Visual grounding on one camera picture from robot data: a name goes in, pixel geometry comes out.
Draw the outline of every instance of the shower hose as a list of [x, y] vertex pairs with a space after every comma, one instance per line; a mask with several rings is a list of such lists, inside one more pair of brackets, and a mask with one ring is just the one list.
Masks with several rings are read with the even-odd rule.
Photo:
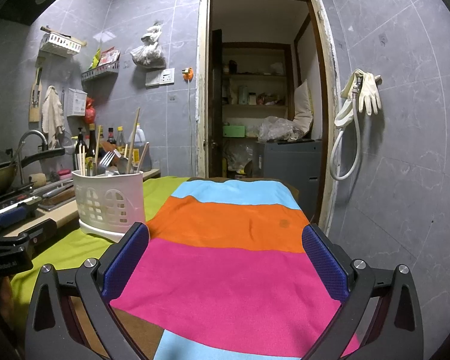
[[360, 159], [360, 144], [361, 144], [361, 142], [360, 142], [360, 127], [359, 127], [358, 112], [357, 112], [357, 109], [356, 109], [356, 101], [357, 101], [358, 96], [359, 96], [361, 85], [362, 85], [362, 78], [361, 77], [357, 77], [356, 84], [352, 88], [353, 123], [355, 124], [355, 133], [356, 133], [355, 161], [353, 162], [352, 167], [350, 168], [350, 170], [347, 173], [345, 173], [344, 175], [342, 175], [342, 176], [339, 176], [335, 172], [335, 169], [334, 169], [334, 158], [335, 158], [335, 153], [336, 153], [337, 148], [338, 148], [338, 144], [342, 140], [344, 131], [347, 128], [347, 126], [344, 126], [344, 127], [342, 127], [340, 129], [340, 131], [338, 133], [337, 140], [335, 141], [334, 146], [333, 146], [333, 148], [331, 150], [329, 169], [330, 169], [331, 177], [334, 180], [337, 180], [337, 181], [342, 181], [342, 180], [345, 180], [346, 178], [348, 178], [353, 173], [353, 171], [355, 170], [357, 164], [359, 163], [359, 159]]

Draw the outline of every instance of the pink stripe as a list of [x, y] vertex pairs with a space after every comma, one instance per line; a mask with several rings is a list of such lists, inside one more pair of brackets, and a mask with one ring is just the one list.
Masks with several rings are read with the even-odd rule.
[[[340, 303], [307, 255], [152, 239], [112, 306], [200, 344], [302, 357]], [[356, 350], [356, 337], [345, 354]]]

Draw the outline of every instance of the brown fabric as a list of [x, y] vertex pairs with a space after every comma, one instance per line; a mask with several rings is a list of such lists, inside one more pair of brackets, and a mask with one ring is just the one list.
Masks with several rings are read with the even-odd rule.
[[[83, 308], [82, 301], [80, 298], [71, 299], [73, 306], [75, 307], [77, 318], [80, 322], [85, 337], [87, 338], [90, 348], [95, 352], [108, 357], [107, 352], [103, 348], [102, 343], [98, 339], [97, 334], [88, 319], [87, 313]], [[143, 319], [130, 315], [125, 311], [115, 309], [114, 307], [112, 307], [112, 309], [140, 350], [145, 354], [145, 356], [152, 360], [155, 357], [155, 352], [157, 351], [158, 344], [162, 339], [164, 330], [153, 323], [144, 321]]]
[[[215, 181], [216, 183], [224, 183], [228, 180], [233, 180], [233, 179], [226, 178], [226, 177], [210, 177], [210, 178], [192, 177], [192, 178], [189, 178], [187, 181], [193, 181], [193, 180], [208, 180], [208, 181]], [[299, 190], [282, 180], [277, 180], [276, 178], [258, 178], [258, 177], [250, 177], [250, 178], [241, 178], [240, 179], [240, 181], [260, 181], [260, 180], [262, 180], [262, 181], [278, 181], [279, 183], [282, 183], [291, 192], [295, 201], [297, 203], [299, 202]]]

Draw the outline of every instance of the metal fork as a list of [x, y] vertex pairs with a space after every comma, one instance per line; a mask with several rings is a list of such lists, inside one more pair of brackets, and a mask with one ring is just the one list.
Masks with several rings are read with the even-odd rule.
[[103, 175], [105, 173], [108, 166], [112, 162], [113, 157], [115, 157], [115, 153], [113, 151], [108, 151], [107, 154], [103, 156], [102, 161], [100, 161], [100, 163], [97, 166], [96, 175]]

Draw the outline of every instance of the kitchen counter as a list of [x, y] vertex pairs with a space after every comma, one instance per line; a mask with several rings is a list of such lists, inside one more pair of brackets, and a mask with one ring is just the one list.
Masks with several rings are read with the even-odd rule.
[[[160, 177], [160, 169], [152, 169], [148, 172], [143, 173], [143, 181], [158, 177]], [[40, 222], [46, 219], [53, 219], [56, 222], [56, 226], [60, 228], [76, 218], [78, 218], [78, 208], [77, 202], [75, 200], [73, 200], [73, 202], [64, 204], [63, 206], [58, 207], [57, 209], [50, 212], [44, 211], [39, 208], [36, 210], [35, 218], [30, 218], [30, 220], [25, 223], [18, 223], [17, 225], [19, 226], [11, 226], [10, 232], [4, 234], [4, 236], [14, 237], [18, 235], [18, 233], [27, 230], [34, 225], [38, 225]]]

